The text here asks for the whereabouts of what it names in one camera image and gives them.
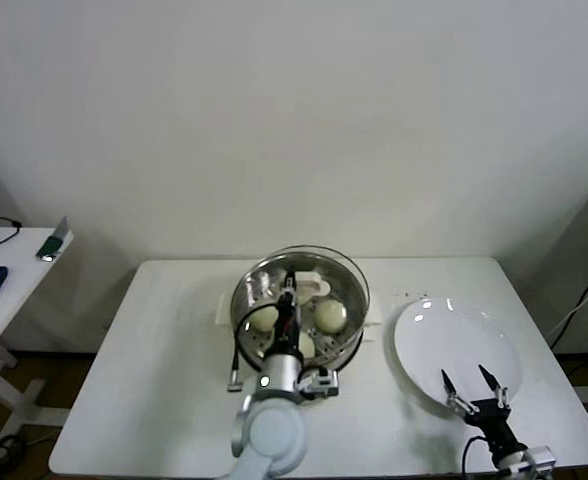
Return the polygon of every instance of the black cable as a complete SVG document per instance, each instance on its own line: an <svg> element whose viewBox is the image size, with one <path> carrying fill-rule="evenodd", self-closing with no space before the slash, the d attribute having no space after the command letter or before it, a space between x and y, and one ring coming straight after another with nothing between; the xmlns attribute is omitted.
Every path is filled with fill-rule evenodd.
<svg viewBox="0 0 588 480"><path fill-rule="evenodd" d="M588 294L588 286L585 290L583 290L583 293L581 294L581 298L578 299L578 302L576 302L576 305L574 306L574 308L578 307L581 303L583 303L583 300L585 299L587 294ZM570 317L567 319L567 322L565 322L565 325L563 325L563 329L561 330L561 333L559 333L558 337L556 337L556 340L554 340L554 342L552 342L552 345L550 346L550 350L554 350L554 347L558 344L558 342L561 340L563 335L565 335L565 332L569 328L570 323L572 323L572 320L574 319L574 315L576 315L577 312L578 312L578 310L576 312L573 312L570 315Z"/></svg>
<svg viewBox="0 0 588 480"><path fill-rule="evenodd" d="M23 228L23 224L17 220L13 220L8 217L0 217L0 220L9 222L16 229L16 231L14 233L12 233L10 236L4 238L3 240L0 240L0 245L2 245L3 243L10 241L12 238L14 238L16 235L18 235L19 232L21 231L21 228Z"/></svg>
<svg viewBox="0 0 588 480"><path fill-rule="evenodd" d="M465 448L463 449L463 460L461 461L461 476L463 480L467 480L467 473L465 472L465 463L467 462L467 451L470 449L472 444L477 440L483 440L485 443L487 443L487 439L485 437L476 436L470 438L465 444Z"/></svg>
<svg viewBox="0 0 588 480"><path fill-rule="evenodd" d="M234 353L232 356L232 370L238 370L238 367L239 367L238 354L239 354L239 352L241 352L241 349L240 349L240 341L238 339L238 336L241 332L241 328L243 328L243 326L247 322L248 318L250 318L250 316L252 314L254 314L260 310L263 310L264 308L269 308L269 307L276 307L276 303L266 303L266 304L263 304L259 307L253 308L252 310L247 312L245 315L243 315L243 318L241 318L241 321L238 322L238 325L236 326L236 329L234 330ZM243 358L245 358L245 360L248 361L248 363L252 366L252 368L254 368L255 370L260 370L258 368L258 366L254 364L254 362L251 362L248 359L248 357L246 355L243 355Z"/></svg>

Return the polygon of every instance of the steamed bun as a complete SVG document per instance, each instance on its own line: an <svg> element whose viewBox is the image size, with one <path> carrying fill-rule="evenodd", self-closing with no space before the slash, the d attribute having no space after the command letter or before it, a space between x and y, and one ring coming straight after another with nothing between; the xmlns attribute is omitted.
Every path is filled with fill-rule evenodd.
<svg viewBox="0 0 588 480"><path fill-rule="evenodd" d="M278 310L276 310L276 307L262 308L258 312L251 314L249 318L252 328L264 333L274 328L276 320L278 320Z"/></svg>
<svg viewBox="0 0 588 480"><path fill-rule="evenodd" d="M316 307L314 324L323 333L340 333L347 324L347 310L338 300L324 300Z"/></svg>

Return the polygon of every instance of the cable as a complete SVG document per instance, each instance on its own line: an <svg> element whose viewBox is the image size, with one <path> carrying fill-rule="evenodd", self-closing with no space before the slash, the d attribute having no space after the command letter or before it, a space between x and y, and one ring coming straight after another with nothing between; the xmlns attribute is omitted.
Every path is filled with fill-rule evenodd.
<svg viewBox="0 0 588 480"><path fill-rule="evenodd" d="M18 235L19 232L21 231L21 228L23 228L23 224L21 222L17 221L17 220L13 220L13 219L8 218L8 217L0 217L0 220L9 222L16 229L16 231L14 233L12 233L10 236L5 237L3 240L0 240L0 245L2 245L5 242L10 241L16 235Z"/></svg>
<svg viewBox="0 0 588 480"><path fill-rule="evenodd" d="M37 438L36 440L29 442L27 444L28 447L33 447L34 445L38 445L40 443L45 443L45 442L56 442L56 438L50 438L52 435L54 435L55 433L59 433L60 428L57 428L56 430L52 430L50 433L48 433L47 435L42 436L41 438Z"/></svg>
<svg viewBox="0 0 588 480"><path fill-rule="evenodd" d="M59 431L60 429L55 429L47 435L37 438L29 443L26 443L25 440L18 435L6 435L5 437L0 438L0 480L18 467L21 461L25 458L25 454L29 447L45 442L56 442L56 439L51 437L54 434L59 433ZM39 476L37 480L44 479L50 473L51 471L48 468L47 472Z"/></svg>
<svg viewBox="0 0 588 480"><path fill-rule="evenodd" d="M556 344L560 341L560 339L562 338L563 334L567 331L567 327L569 326L569 322L574 317L574 314L576 312L578 312L587 302L588 302L588 287L585 289L585 291L583 291L583 294L581 295L581 298L579 299L577 305L572 310L570 310L569 312L567 312L567 314L565 315L565 317L563 317L561 319L561 321L558 322L556 324L556 326L554 328L552 328L548 332L548 335L551 335L553 332L555 332L561 326L563 326L563 324L565 324L565 327L563 328L563 330L561 331L561 333L559 334L559 336L556 337L556 340L554 340L554 342L550 346L550 349L553 349L556 346Z"/></svg>
<svg viewBox="0 0 588 480"><path fill-rule="evenodd" d="M576 312L580 308L581 303L583 303L583 301L585 300L585 297L587 296L587 294L588 294L588 286L585 290L583 290L583 293L581 294L581 297L578 299L578 302L576 302L576 306L574 307L574 309L570 310L570 312L567 315L565 315L565 317L563 317L563 320L561 320L561 323L565 322L565 325L563 326L561 333L559 333L558 336L556 337L556 340L554 340L552 342L552 345L550 346L550 350L553 350L554 347L556 346L556 344L561 340L563 335L565 335L565 332L569 328L570 323L572 323L572 320L574 319L574 315L576 315Z"/></svg>
<svg viewBox="0 0 588 480"><path fill-rule="evenodd" d="M461 477L463 480L467 480L467 473L465 472L465 463L467 461L467 451L470 449L472 444L477 440L483 440L487 443L487 439L485 437L477 436L470 438L467 443L465 444L465 448L463 449L463 460L461 461Z"/></svg>
<svg viewBox="0 0 588 480"><path fill-rule="evenodd" d="M243 315L243 318L241 318L241 321L238 322L238 325L236 326L236 329L234 330L234 353L232 354L232 370L238 370L239 364L238 364L238 354L243 353L243 358L245 358L245 360L247 360L247 362L252 366L252 368L254 368L255 370L260 370L260 368L258 367L258 365L256 365L254 362L252 362L248 356L246 356L244 354L244 352L241 352L240 347L240 341L238 339L238 336L241 332L241 328L243 328L243 326L245 325L245 323L247 322L247 319L250 318L250 316L253 313L256 313L260 310L263 310L264 308L269 308L269 307L276 307L276 303L266 303L264 305L261 305L259 307L253 308L252 310L250 310L249 312L247 312L245 315Z"/></svg>

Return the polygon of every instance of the metal rim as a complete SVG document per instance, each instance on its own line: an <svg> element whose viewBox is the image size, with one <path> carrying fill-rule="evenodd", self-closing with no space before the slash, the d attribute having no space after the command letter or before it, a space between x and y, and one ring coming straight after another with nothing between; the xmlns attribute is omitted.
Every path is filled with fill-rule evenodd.
<svg viewBox="0 0 588 480"><path fill-rule="evenodd" d="M269 253L268 255L266 255L263 258L261 258L260 260L258 260L255 264L253 264L245 272L245 274L243 274L243 276L241 277L241 279L237 283L236 288L234 289L234 292L232 294L232 298L235 298L237 296L237 293L239 292L239 289L242 288L242 286L244 285L244 281L247 278L247 276L249 274L251 274L253 271L255 271L256 269L261 268L266 261L274 260L275 258L278 258L279 256L284 255L284 254L295 253L297 250L302 250L301 253L313 253L313 254L319 255L321 257L334 259L334 261L337 261L337 260L336 260L336 258L333 258L333 256L339 257L340 258L338 260L339 263L341 263L341 261L346 261L347 263L349 263L349 265L344 265L345 267L348 268L348 271L352 270L351 267L353 267L354 270L352 270L351 273L352 273L352 275L355 276L356 281L361 283L361 287L363 287L363 293L365 294L365 313L364 313L364 318L363 318L363 321L364 321L365 317L367 316L367 313L369 312L370 305L371 305L370 286L369 286L369 282L367 281L367 278L365 277L365 274L363 273L361 268L356 264L356 262L354 262L354 260L352 260L350 257L348 257L344 253L340 252L339 250L336 250L336 249L330 248L330 247L326 247L323 245L297 244L297 245L287 246L287 247L284 247L284 248L281 248L279 250L275 250L274 252ZM306 252L305 250L318 250L319 252ZM360 331L355 332L355 335L353 335L346 342L347 344L350 344L350 345L354 344L354 342L355 342L356 347L354 348L354 350L352 352L350 352L350 354L347 356L345 361L339 364L337 370L344 368L354 358L354 356L356 355L356 352L359 350L360 344L362 343L362 339L363 339L363 327L361 327ZM252 358L252 355L250 353L246 352L245 348L243 348L243 345L240 341L239 341L239 349L238 350L239 350L241 356L245 359L245 361L252 368L254 368L257 371L260 371L259 365L254 361L254 359Z"/></svg>

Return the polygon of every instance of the table leg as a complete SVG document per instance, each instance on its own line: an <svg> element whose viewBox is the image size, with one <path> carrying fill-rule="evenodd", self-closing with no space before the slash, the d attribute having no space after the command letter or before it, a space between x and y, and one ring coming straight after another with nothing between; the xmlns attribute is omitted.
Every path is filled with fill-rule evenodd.
<svg viewBox="0 0 588 480"><path fill-rule="evenodd" d="M12 411L0 437L17 434L23 425L62 427L65 424L69 415L68 409L36 405L36 399L44 386L44 380L32 380L25 392L21 393L0 376L0 402Z"/></svg>
<svg viewBox="0 0 588 480"><path fill-rule="evenodd" d="M12 355L7 348L5 348L0 342L0 362L4 362L9 368L16 366L16 357Z"/></svg>

